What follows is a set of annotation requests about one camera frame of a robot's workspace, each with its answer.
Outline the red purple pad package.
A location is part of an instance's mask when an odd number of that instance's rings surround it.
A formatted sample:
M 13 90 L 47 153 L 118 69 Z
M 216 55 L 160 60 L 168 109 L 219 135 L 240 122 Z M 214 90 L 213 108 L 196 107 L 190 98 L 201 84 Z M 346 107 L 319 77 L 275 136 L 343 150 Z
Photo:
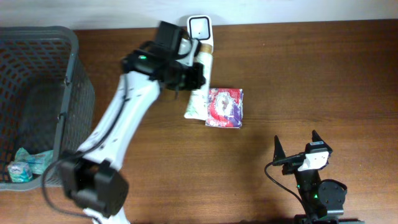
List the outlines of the red purple pad package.
M 206 126 L 239 129 L 243 120 L 243 89 L 210 88 Z

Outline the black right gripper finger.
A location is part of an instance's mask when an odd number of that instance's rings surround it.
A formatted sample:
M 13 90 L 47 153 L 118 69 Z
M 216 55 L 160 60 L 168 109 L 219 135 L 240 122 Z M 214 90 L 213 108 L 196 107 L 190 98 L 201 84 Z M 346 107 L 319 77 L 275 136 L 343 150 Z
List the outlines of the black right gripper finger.
M 312 131 L 312 142 L 323 142 L 323 139 L 315 130 Z
M 277 135 L 274 136 L 274 156 L 273 156 L 273 162 L 280 161 L 282 159 L 285 159 L 285 152 L 283 150 L 283 147 L 280 143 L 279 137 Z

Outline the teal Kleenex tissue pack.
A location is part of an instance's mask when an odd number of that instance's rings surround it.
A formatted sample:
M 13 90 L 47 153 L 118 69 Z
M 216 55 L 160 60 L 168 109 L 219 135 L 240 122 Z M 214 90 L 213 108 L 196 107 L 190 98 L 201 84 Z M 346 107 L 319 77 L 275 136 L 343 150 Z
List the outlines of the teal Kleenex tissue pack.
M 24 183 L 33 180 L 32 171 L 26 162 L 11 162 L 7 169 L 14 183 Z

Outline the white floral lotion tube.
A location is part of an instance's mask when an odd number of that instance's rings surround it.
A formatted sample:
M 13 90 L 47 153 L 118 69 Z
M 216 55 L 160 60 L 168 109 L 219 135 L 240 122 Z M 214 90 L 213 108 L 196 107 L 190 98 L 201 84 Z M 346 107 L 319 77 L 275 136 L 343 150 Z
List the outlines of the white floral lotion tube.
M 211 69 L 213 64 L 213 46 L 202 44 L 195 62 L 203 65 L 205 83 L 197 90 L 191 91 L 190 99 L 184 114 L 186 119 L 199 119 L 205 121 L 208 117 L 208 95 L 210 89 Z

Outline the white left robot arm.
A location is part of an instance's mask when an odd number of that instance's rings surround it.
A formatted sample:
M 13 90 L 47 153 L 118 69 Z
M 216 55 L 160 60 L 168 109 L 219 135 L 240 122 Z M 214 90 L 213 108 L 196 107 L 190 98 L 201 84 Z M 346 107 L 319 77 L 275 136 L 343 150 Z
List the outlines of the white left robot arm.
M 121 175 L 124 156 L 147 110 L 163 89 L 180 92 L 205 84 L 196 62 L 202 42 L 175 24 L 160 22 L 153 40 L 121 60 L 118 89 L 95 130 L 57 169 L 65 195 L 93 223 L 127 223 L 123 205 L 129 191 Z

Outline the teal toilet wipes pack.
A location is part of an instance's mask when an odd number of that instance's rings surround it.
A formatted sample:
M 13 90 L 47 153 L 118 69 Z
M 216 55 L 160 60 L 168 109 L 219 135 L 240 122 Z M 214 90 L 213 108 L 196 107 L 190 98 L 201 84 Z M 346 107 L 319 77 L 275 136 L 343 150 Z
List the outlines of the teal toilet wipes pack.
M 38 154 L 29 154 L 23 147 L 16 152 L 16 162 L 28 163 L 33 174 L 42 175 L 47 167 L 52 163 L 53 150 Z

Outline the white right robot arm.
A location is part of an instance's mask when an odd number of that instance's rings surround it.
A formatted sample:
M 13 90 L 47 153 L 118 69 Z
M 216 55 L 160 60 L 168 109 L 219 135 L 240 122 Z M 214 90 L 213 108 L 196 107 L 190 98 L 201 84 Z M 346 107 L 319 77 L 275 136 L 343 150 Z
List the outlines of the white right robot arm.
M 362 223 L 358 219 L 341 219 L 344 214 L 348 188 L 345 184 L 333 179 L 321 179 L 319 171 L 328 165 L 333 150 L 312 131 L 312 141 L 305 150 L 293 156 L 286 156 L 280 140 L 274 137 L 273 160 L 264 168 L 266 176 L 280 188 L 286 190 L 298 199 L 304 209 L 303 215 L 295 215 L 294 223 Z M 283 175 L 294 175 L 297 193 L 291 191 L 274 178 L 267 169 L 270 166 L 281 166 Z

